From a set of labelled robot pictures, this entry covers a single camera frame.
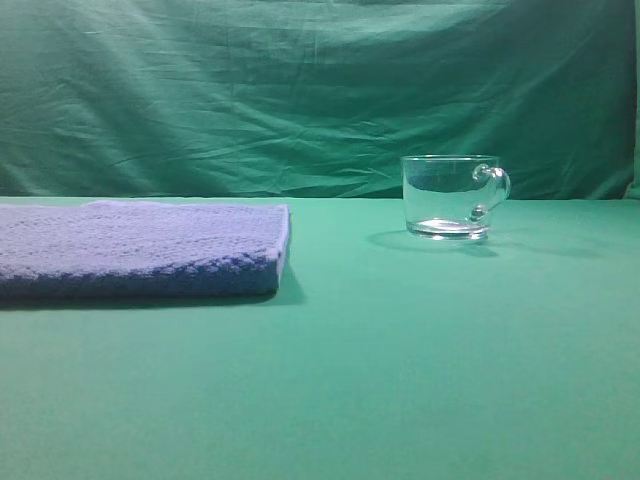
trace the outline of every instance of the green tabletop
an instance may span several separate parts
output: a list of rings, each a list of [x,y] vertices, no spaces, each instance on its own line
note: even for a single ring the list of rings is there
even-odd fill
[[[2,306],[0,479],[638,478],[639,202],[442,245],[399,200],[241,201],[291,206],[275,297]]]

